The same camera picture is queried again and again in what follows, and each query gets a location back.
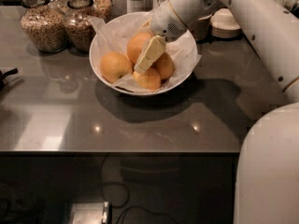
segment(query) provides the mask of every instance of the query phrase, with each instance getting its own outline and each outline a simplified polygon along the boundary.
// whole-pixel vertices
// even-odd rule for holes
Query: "black object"
[[[2,74],[0,70],[0,90],[2,90],[5,86],[4,79],[10,75],[14,75],[18,73],[18,69],[14,68],[12,70],[6,71],[4,74]]]

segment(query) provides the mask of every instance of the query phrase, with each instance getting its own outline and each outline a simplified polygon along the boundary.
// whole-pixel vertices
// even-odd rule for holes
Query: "gray countertop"
[[[87,54],[36,50],[22,7],[0,7],[0,151],[238,153],[250,126],[287,103],[248,41],[198,44],[179,87],[138,98],[104,85]]]

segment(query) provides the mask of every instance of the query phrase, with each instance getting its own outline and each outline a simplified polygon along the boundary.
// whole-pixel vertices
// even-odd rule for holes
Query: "white paper liner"
[[[96,37],[92,42],[90,59],[93,71],[104,81],[99,70],[100,58],[109,51],[118,51],[126,54],[128,40],[138,29],[150,19],[151,12],[136,12],[121,16],[107,24],[102,19],[90,17],[89,22],[96,31]],[[173,75],[163,83],[162,87],[155,93],[169,91],[182,83],[192,72],[200,61],[201,56],[197,52],[196,43],[192,34],[187,31],[178,40],[167,43],[166,52],[171,56],[176,67]],[[113,84],[113,88],[122,88],[137,94],[152,94],[151,91],[141,88],[133,79],[127,75]]]

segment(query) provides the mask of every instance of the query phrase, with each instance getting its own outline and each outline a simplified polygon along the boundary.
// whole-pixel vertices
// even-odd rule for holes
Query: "countertop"
[[[0,7],[1,152],[238,153],[263,114],[287,104],[245,37],[197,44],[202,58],[172,91],[113,91],[88,54],[39,52],[20,27],[23,7]]]

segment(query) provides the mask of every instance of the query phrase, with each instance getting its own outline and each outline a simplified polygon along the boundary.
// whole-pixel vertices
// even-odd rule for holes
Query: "jar of grains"
[[[77,50],[88,53],[95,36],[88,17],[105,16],[96,9],[93,0],[68,0],[67,6],[69,9],[64,15],[64,27],[68,38]]]
[[[58,52],[66,47],[67,35],[63,14],[51,9],[49,0],[22,0],[26,8],[21,17],[21,28],[42,52]]]

